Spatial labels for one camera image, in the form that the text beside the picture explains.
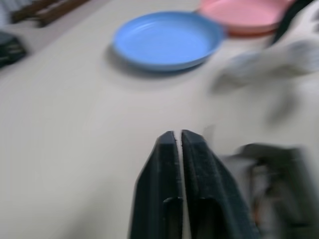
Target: black object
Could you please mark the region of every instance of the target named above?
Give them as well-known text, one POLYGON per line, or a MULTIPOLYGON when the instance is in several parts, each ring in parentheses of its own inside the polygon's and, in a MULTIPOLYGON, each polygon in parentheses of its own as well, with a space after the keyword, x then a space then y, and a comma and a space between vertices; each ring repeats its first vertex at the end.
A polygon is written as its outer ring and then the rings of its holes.
POLYGON ((318 238, 318 195, 300 149, 249 144, 240 149, 239 156, 256 159, 255 166, 268 168, 265 195, 275 198, 273 205, 284 226, 281 239, 318 238))
POLYGON ((312 3, 314 0, 295 0, 283 15, 281 22, 272 38, 270 45, 275 44, 289 29, 289 26, 294 17, 306 6, 312 3))
POLYGON ((25 47, 16 36, 0 31, 0 67, 13 64, 26 55, 25 47))
POLYGON ((259 238, 235 180, 203 137, 183 130, 181 140, 192 238, 259 238))
POLYGON ((131 239, 181 239, 182 186, 172 131, 160 136, 135 188, 131 239))

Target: wooden object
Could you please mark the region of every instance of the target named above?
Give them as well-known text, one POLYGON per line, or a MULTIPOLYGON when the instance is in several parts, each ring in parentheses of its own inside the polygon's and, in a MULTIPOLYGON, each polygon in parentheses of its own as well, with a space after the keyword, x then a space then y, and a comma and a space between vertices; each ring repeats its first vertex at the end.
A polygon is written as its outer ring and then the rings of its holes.
POLYGON ((57 4, 57 6, 49 8, 48 10, 38 12, 35 17, 39 22, 39 26, 44 27, 88 1, 89 0, 64 1, 62 4, 57 4))
POLYGON ((37 0, 33 1, 30 5, 24 6, 22 9, 13 11, 11 13, 12 23, 23 21, 29 17, 34 16, 38 11, 44 9, 59 0, 37 0))

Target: table surface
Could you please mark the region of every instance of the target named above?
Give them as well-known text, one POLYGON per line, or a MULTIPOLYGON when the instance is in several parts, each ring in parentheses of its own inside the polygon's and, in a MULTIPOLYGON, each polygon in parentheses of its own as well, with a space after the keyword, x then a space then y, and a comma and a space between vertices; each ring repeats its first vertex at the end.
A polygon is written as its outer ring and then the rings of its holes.
MULTIPOLYGON (((252 142, 302 145, 319 179, 316 74, 293 77, 288 101, 287 82, 238 87, 219 77, 229 58, 268 39, 228 39, 207 63, 179 74, 143 73, 112 52, 114 32, 131 18, 197 6, 113 0, 2 77, 0 238, 126 238, 135 180, 167 130, 177 139, 181 129, 204 134, 217 154, 252 142)), ((316 9, 298 18, 274 53, 316 38, 316 9)))

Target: pink plate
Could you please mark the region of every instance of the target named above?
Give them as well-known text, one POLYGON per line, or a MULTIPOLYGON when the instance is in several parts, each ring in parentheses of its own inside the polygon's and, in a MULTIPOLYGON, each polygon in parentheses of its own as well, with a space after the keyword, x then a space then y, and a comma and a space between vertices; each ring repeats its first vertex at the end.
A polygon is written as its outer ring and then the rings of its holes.
POLYGON ((202 0, 199 12, 232 35, 260 35, 274 31, 291 0, 202 0))

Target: plate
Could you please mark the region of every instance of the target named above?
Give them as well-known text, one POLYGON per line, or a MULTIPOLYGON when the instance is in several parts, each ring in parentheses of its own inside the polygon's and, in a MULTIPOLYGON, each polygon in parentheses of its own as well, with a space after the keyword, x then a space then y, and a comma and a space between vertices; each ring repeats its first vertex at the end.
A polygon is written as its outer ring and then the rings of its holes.
POLYGON ((199 12, 231 35, 272 33, 291 0, 204 0, 199 12))
POLYGON ((133 19, 115 34, 114 50, 153 71, 177 71, 204 62, 221 45, 223 27, 191 12, 157 12, 133 19))

